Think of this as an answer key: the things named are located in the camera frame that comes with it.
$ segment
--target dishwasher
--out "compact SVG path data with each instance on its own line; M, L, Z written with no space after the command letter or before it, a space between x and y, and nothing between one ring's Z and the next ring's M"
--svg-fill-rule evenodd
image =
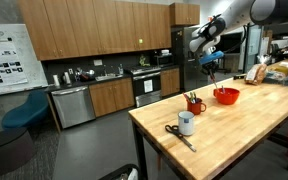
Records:
M95 119L88 86L54 91L52 97L63 128Z

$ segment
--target oven door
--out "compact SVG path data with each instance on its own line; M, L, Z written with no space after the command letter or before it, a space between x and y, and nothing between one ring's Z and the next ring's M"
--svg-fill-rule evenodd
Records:
M161 73L155 72L133 77L136 107L161 100Z

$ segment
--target tiled backsplash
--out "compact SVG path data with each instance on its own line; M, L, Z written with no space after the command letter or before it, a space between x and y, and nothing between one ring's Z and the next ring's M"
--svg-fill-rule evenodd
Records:
M68 72L68 69L73 69L73 71L75 72L78 67L81 68L83 71L94 70L96 75L98 76L104 75L103 65L106 65L107 73L118 74L118 66L120 64L122 64L123 67L139 65L140 56L142 54L146 57L146 62L149 63L150 53L152 52L153 51L144 51L62 60L50 60L42 61L42 64L48 83L53 84L53 75L57 74L59 77L62 77L64 75L64 72ZM96 59L101 59L103 65L94 66L94 60Z

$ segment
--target microwave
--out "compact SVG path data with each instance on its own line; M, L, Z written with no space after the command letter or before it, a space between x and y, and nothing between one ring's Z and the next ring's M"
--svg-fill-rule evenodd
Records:
M151 57L151 65L157 65L159 67L166 67L174 65L174 57L172 54L167 55L155 55Z

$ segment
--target wooden table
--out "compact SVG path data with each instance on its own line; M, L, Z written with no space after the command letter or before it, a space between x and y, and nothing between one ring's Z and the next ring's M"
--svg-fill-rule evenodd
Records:
M278 84L248 85L228 79L218 86L240 90L234 105L222 105L213 96L214 85L193 92L207 105L194 117L196 132L186 139L191 151L165 125L177 125L178 113L186 110L183 95L177 95L129 111L133 123L139 167L147 178L144 137L164 157L181 179L212 179L223 175L259 143L277 130L288 117L288 87Z

